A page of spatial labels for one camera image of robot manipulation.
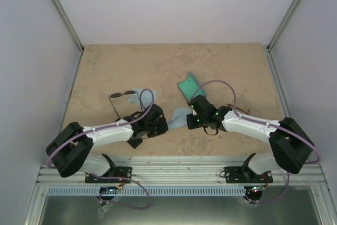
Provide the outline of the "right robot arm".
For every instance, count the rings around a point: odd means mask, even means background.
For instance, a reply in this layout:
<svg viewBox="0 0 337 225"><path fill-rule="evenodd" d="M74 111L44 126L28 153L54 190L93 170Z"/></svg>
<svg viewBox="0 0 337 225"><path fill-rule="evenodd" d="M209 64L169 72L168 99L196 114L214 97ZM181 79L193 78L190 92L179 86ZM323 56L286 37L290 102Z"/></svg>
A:
<svg viewBox="0 0 337 225"><path fill-rule="evenodd" d="M191 99L189 105L192 113L187 115L188 129L235 132L270 146L268 152L250 154L240 167L226 167L228 183L257 182L277 169L298 174L313 151L313 142L292 118L269 121L240 114L233 106L216 108L202 95Z"/></svg>

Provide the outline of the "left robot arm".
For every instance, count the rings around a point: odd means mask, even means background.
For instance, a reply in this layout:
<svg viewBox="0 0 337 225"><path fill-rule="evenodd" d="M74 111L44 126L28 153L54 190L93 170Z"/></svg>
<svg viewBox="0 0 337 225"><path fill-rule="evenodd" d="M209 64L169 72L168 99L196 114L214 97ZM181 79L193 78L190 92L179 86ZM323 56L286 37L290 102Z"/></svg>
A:
<svg viewBox="0 0 337 225"><path fill-rule="evenodd" d="M144 136L153 138L167 131L164 112L156 104L112 124L88 127L72 122L47 146L47 165L52 163L62 178L84 172L111 182L115 178L113 162L106 154L94 155L93 150L116 142L127 142L135 149Z"/></svg>

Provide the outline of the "blue-grey glasses case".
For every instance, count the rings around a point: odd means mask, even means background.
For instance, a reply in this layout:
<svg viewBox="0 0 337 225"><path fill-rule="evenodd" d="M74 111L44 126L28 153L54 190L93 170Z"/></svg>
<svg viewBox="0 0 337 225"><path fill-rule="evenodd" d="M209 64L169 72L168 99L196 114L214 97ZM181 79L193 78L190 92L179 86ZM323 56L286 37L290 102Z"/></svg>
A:
<svg viewBox="0 0 337 225"><path fill-rule="evenodd" d="M183 80L177 84L178 89L183 94L187 102L198 95L207 97L207 93L204 89L197 90L200 86L201 85L199 81L192 72L188 72L186 80Z"/></svg>

